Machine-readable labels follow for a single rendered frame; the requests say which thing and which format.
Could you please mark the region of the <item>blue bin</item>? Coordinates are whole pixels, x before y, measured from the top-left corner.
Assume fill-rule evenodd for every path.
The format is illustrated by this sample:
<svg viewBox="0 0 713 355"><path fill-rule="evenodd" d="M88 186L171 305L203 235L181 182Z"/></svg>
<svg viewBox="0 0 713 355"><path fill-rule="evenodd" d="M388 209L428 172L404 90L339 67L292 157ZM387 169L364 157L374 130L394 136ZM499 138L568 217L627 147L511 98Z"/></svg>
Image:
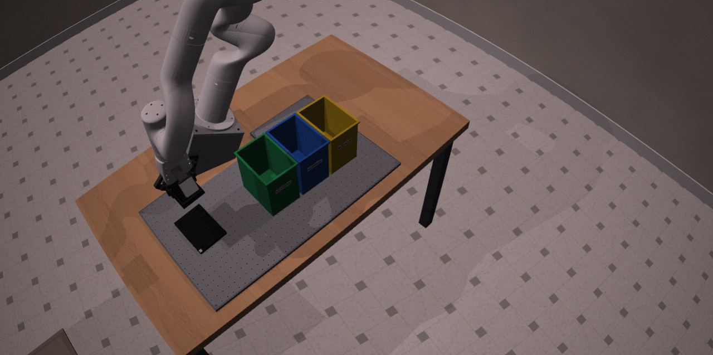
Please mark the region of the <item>blue bin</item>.
<svg viewBox="0 0 713 355"><path fill-rule="evenodd" d="M302 195L329 177L330 141L296 113L265 133L299 163L296 170Z"/></svg>

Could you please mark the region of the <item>yellow open-top bin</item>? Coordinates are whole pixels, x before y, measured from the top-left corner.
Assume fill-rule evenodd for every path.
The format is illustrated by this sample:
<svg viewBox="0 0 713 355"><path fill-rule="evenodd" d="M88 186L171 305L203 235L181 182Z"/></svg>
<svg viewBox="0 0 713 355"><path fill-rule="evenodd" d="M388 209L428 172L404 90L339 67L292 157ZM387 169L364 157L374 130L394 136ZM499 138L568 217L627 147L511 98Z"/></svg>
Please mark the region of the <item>yellow open-top bin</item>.
<svg viewBox="0 0 713 355"><path fill-rule="evenodd" d="M297 111L296 115L330 141L328 144L330 174L334 174L357 156L360 121L327 96L323 95L314 100Z"/></svg>

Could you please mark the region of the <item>green bin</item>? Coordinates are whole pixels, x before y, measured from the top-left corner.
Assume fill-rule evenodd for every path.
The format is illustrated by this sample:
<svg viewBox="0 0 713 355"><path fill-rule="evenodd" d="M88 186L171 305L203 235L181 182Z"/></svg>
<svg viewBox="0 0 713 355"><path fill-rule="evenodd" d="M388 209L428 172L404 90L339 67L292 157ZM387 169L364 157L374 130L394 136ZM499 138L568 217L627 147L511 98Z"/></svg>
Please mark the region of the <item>green bin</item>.
<svg viewBox="0 0 713 355"><path fill-rule="evenodd" d="M299 165L266 133L234 152L243 186L274 216L300 198ZM282 174L281 174L282 173Z"/></svg>

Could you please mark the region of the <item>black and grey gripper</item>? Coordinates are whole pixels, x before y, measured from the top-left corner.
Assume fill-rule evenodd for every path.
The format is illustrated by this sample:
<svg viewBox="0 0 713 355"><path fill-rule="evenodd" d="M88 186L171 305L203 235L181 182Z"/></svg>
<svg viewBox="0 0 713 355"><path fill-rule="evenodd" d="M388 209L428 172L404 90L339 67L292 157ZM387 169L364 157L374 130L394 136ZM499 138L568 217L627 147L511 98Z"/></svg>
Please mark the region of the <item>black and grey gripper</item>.
<svg viewBox="0 0 713 355"><path fill-rule="evenodd" d="M154 187L161 190L161 191L166 191L167 195L172 198L175 198L174 193L172 192L170 186L171 184L175 183L177 180L176 177L172 174L171 169L174 169L176 166L180 165L180 167L186 172L189 173L196 182L196 166L198 164L198 154L193 153L193 154L188 154L185 152L185 155L183 158L180 159L180 161L177 161L175 163L170 163L167 161L160 161L156 156L155 156L155 162L157 165L157 170L159 173L159 177L157 181L154 184ZM192 161L190 160L192 159ZM162 183L163 180L163 184ZM166 184L165 184L166 183Z"/></svg>

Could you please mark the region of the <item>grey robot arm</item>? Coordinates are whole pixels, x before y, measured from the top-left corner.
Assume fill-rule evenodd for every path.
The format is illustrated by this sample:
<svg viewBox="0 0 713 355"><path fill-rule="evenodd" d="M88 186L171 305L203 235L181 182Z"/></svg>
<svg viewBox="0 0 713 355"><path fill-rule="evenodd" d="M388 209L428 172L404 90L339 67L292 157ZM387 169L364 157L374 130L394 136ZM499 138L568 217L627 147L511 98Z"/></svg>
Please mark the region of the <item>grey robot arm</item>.
<svg viewBox="0 0 713 355"><path fill-rule="evenodd" d="M141 111L160 161L180 161L194 124L212 132L232 127L235 117L229 106L242 70L275 39L274 26L251 14L253 3L259 1L184 0L160 72L164 100L149 102ZM222 50L212 56L201 94L194 100L193 75L209 31L239 50Z"/></svg>

